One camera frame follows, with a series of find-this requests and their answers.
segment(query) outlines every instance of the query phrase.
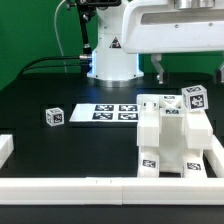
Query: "white robot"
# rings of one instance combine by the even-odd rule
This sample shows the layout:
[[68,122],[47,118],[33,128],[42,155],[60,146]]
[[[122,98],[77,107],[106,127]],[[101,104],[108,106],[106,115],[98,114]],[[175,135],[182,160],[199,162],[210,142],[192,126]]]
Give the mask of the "white robot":
[[[114,1],[80,0],[80,5]],[[127,86],[141,80],[138,54],[151,54],[159,83],[167,77],[162,53],[223,51],[223,0],[122,0],[117,7],[98,7],[98,45],[92,54],[91,82]],[[223,65],[219,78],[224,81]]]

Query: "white stacked blocks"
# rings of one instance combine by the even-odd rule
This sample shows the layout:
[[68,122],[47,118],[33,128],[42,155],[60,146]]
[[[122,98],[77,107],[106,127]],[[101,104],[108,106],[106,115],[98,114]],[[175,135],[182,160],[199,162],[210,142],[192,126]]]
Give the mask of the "white stacked blocks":
[[[184,88],[182,93],[137,96],[141,105],[138,177],[159,177],[159,172],[180,173],[185,178],[207,177],[202,156],[203,150],[211,149],[213,136],[204,112],[208,108],[207,92],[200,85]],[[157,161],[158,172],[144,166],[144,160]]]
[[50,126],[64,124],[64,111],[59,107],[46,110],[46,122]]

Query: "warning label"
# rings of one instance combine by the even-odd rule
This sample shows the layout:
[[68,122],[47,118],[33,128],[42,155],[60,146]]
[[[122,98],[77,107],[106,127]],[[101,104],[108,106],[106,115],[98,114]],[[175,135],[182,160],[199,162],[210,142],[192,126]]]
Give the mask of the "warning label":
[[121,48],[121,45],[120,45],[117,37],[114,38],[112,44],[110,45],[110,48]]

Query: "cube with marker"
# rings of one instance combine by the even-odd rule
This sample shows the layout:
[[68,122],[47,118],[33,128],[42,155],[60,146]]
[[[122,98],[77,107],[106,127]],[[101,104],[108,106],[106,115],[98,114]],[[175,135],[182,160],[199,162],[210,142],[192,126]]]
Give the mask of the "cube with marker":
[[188,112],[208,109],[207,90],[202,85],[183,88],[182,96]]
[[59,107],[46,110],[46,121],[50,126],[64,124],[64,111]]

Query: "black tabletop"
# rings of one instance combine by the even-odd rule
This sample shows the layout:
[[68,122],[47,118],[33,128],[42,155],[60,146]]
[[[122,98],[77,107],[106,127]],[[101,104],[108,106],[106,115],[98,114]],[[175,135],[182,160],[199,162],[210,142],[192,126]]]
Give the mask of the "black tabletop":
[[[76,104],[134,104],[137,94],[181,94],[181,88],[199,84],[207,89],[206,113],[223,143],[224,87],[214,84],[208,74],[170,74],[166,85],[159,85],[156,75],[147,74],[142,84],[124,88],[94,86],[80,74],[29,74],[18,78],[0,92],[0,134],[13,134],[15,143],[0,177],[136,177],[137,123],[71,123]],[[45,110],[54,107],[64,111],[64,125],[46,124]],[[223,209],[2,205],[0,216],[4,223],[222,223]]]

